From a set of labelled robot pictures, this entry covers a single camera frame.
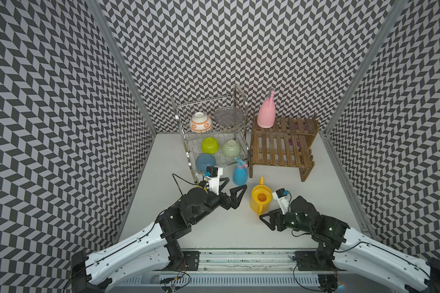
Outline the blue spray bottle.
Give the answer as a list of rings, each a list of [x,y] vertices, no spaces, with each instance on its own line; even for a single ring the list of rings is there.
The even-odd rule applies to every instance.
[[[233,183],[237,186],[242,186],[248,181],[248,164],[238,157],[235,158],[235,162],[236,167],[233,171]]]

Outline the yellow watering can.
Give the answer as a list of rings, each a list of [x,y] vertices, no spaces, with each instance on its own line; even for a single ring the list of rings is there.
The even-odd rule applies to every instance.
[[[265,185],[265,178],[260,177],[260,183],[251,192],[249,206],[258,216],[266,213],[273,199],[271,189]]]

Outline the pink spray bottle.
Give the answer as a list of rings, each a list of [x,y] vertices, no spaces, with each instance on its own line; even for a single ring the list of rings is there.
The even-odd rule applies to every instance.
[[[271,128],[275,123],[276,107],[274,98],[275,89],[270,89],[257,116],[257,124],[261,128]]]

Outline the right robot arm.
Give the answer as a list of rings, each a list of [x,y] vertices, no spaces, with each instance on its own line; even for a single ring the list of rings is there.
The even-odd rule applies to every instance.
[[[440,293],[440,260],[423,260],[392,249],[331,216],[320,214],[302,196],[275,198],[279,208],[260,215],[272,231],[301,231],[318,243],[314,258],[356,273],[398,293]]]

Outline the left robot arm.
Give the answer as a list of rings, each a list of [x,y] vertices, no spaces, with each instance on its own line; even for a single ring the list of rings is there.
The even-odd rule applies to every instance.
[[[223,188],[228,178],[211,178],[196,184],[141,231],[117,244],[72,256],[71,276],[64,288],[74,293],[107,293],[124,281],[152,271],[176,271],[185,262],[178,239],[218,207],[237,209],[247,185]]]

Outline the wooden slatted shelf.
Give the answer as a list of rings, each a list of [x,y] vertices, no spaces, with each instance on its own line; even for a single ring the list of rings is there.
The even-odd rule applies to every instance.
[[[249,177],[255,165],[293,167],[305,182],[315,166],[311,146],[320,130],[316,118],[278,117],[268,129],[259,127],[257,118],[253,119]]]

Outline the yellow spray bottle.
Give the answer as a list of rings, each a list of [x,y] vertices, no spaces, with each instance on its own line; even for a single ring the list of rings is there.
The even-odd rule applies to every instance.
[[[201,188],[205,188],[206,186],[208,186],[209,181],[208,180],[202,180],[199,182],[199,187]]]

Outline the blue bowl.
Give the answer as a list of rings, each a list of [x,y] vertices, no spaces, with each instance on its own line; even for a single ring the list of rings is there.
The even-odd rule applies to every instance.
[[[203,153],[197,157],[196,168],[199,173],[206,172],[209,166],[216,166],[216,159],[213,155]]]

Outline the pale green bowl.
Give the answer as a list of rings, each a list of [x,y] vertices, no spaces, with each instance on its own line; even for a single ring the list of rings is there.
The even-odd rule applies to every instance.
[[[238,143],[237,140],[233,140],[233,139],[228,140],[222,146],[222,153],[226,157],[233,159],[235,157],[239,157],[241,153],[241,145]]]

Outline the lime green bowl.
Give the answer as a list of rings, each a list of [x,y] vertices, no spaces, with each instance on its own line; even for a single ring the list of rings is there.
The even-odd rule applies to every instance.
[[[206,154],[215,154],[220,149],[220,144],[214,137],[206,137],[202,140],[201,150]]]

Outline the metal dish rack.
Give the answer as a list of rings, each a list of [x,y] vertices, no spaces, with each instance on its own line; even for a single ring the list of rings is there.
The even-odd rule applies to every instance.
[[[185,148],[189,169],[194,179],[200,179],[202,174],[199,173],[196,168],[196,159],[202,154],[201,143],[206,137],[214,137],[217,139],[220,148],[222,148],[223,144],[228,140],[237,140],[241,145],[239,158],[242,160],[248,159],[249,144],[246,142],[246,137],[247,130],[251,125],[249,119],[250,103],[248,102],[244,90],[239,85],[235,85],[229,95],[206,98],[190,103],[181,103],[172,97],[171,105],[174,110],[176,125]],[[224,107],[240,108],[244,113],[244,121],[242,124],[235,127],[219,125],[215,121],[214,113],[216,110]],[[189,129],[189,121],[197,112],[203,112],[211,117],[213,121],[211,130],[204,133],[196,133]]]

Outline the white orange patterned bowl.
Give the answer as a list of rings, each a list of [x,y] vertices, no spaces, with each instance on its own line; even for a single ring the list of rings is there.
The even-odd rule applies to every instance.
[[[204,133],[211,130],[213,121],[203,112],[195,113],[189,121],[189,129],[196,133]]]

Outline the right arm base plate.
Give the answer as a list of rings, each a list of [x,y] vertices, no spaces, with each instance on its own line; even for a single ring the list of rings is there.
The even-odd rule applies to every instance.
[[[295,251],[293,259],[298,265],[299,271],[333,271],[335,269],[332,263],[319,261],[314,251]]]

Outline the aluminium front rail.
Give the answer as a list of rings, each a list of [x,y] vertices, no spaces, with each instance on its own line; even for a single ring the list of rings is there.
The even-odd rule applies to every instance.
[[[85,266],[114,266],[115,270],[135,264],[137,270],[154,271],[157,269],[174,270],[180,265],[182,249],[177,243],[160,244],[136,247],[129,249],[117,247],[93,253],[85,260]],[[220,264],[240,264],[253,266],[255,263],[295,262],[295,251],[288,250],[208,250],[200,252],[200,262],[207,262],[219,266]],[[406,263],[408,258],[396,251],[388,251],[377,245],[357,245],[346,251],[334,251],[327,247],[316,249],[315,256],[319,261],[326,260],[332,263],[335,270],[348,270],[375,274],[397,274],[409,271]]]

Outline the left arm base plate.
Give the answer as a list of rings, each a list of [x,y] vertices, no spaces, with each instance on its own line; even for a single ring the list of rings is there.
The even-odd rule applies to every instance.
[[[180,265],[177,267],[178,271],[198,271],[200,262],[200,251],[197,250],[184,250],[182,251],[182,259]]]

